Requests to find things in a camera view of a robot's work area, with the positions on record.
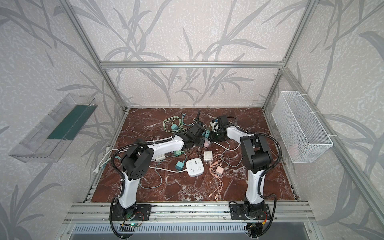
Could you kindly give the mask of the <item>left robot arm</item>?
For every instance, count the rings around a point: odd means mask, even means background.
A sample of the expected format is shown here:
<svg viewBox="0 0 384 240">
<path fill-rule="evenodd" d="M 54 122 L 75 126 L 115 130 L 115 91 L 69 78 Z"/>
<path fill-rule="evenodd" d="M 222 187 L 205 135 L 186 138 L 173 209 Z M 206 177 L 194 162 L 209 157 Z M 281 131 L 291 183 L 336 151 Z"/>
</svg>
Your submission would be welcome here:
<svg viewBox="0 0 384 240">
<path fill-rule="evenodd" d="M 117 197 L 117 204 L 124 211 L 136 206 L 136 194 L 140 178 L 143 177 L 151 161 L 162 154 L 174 151 L 188 150 L 194 146 L 203 146 L 205 142 L 205 128 L 195 123 L 186 130 L 174 133 L 171 137 L 156 141 L 136 140 L 134 143 L 122 147 L 113 154 L 111 167 L 121 177 L 121 191 Z"/>
</svg>

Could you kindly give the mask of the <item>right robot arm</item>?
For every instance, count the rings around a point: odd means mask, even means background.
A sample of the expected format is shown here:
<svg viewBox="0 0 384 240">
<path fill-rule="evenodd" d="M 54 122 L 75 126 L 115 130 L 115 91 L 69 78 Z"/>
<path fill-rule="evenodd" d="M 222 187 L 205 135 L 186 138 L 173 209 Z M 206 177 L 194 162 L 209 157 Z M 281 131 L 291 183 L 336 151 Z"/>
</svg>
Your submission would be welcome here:
<svg viewBox="0 0 384 240">
<path fill-rule="evenodd" d="M 270 135 L 242 129 L 237 125 L 237 122 L 231 123 L 227 116 L 220 116 L 212 120 L 209 128 L 211 131 L 209 140 L 211 142 L 234 140 L 240 144 L 242 164 L 249 171 L 244 208 L 248 215 L 262 210 L 265 199 L 276 197 L 274 194 L 265 196 L 263 192 L 265 175 L 281 160 L 282 148 L 280 144 Z M 273 156 L 267 139 L 273 141 L 278 149 L 278 158 L 274 164 L 271 164 Z"/>
</svg>

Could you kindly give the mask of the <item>white power strip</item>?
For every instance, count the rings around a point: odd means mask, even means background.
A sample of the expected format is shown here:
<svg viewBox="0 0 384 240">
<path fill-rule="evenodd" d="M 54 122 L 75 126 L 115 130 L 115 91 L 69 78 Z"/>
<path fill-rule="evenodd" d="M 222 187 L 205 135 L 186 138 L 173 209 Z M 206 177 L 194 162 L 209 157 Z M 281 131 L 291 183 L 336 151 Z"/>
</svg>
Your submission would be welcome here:
<svg viewBox="0 0 384 240">
<path fill-rule="evenodd" d="M 200 158 L 188 160 L 186 162 L 187 173 L 190 177 L 197 177 L 204 173 L 204 165 Z"/>
</svg>

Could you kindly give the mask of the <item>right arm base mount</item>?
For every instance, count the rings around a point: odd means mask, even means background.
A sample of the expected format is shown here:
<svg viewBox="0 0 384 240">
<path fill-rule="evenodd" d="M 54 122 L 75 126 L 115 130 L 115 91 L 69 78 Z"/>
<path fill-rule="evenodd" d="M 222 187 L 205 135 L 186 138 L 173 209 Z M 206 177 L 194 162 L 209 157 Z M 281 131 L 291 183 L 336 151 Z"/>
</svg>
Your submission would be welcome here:
<svg viewBox="0 0 384 240">
<path fill-rule="evenodd" d="M 264 201 L 259 204 L 230 201 L 229 208 L 231 220 L 258 220 L 264 222 L 271 219 L 269 206 Z"/>
</svg>

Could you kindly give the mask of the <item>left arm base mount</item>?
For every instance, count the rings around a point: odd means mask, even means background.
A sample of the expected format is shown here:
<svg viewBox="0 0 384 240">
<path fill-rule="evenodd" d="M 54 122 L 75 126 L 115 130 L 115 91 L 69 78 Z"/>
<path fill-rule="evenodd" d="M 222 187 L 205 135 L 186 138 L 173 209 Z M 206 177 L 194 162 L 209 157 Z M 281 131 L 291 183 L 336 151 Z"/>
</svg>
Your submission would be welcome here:
<svg viewBox="0 0 384 240">
<path fill-rule="evenodd" d="M 135 204 L 127 209 L 124 209 L 119 203 L 112 206 L 109 220 L 112 221 L 148 221 L 151 214 L 152 205 L 150 204 Z"/>
</svg>

